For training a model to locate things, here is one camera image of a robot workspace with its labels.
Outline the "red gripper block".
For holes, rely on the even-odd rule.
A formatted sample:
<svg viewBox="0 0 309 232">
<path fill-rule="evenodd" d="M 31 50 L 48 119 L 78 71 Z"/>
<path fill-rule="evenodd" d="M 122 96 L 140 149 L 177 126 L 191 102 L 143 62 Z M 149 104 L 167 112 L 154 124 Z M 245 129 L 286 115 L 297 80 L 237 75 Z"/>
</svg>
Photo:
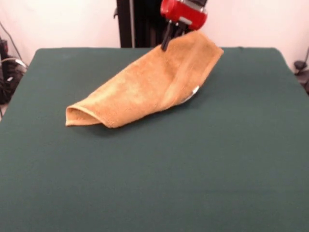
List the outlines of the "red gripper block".
<svg viewBox="0 0 309 232">
<path fill-rule="evenodd" d="M 168 21 L 166 33 L 161 43 L 161 50 L 166 51 L 171 38 L 182 36 L 187 26 L 199 30 L 206 22 L 206 0 L 163 0 L 161 15 Z"/>
</svg>

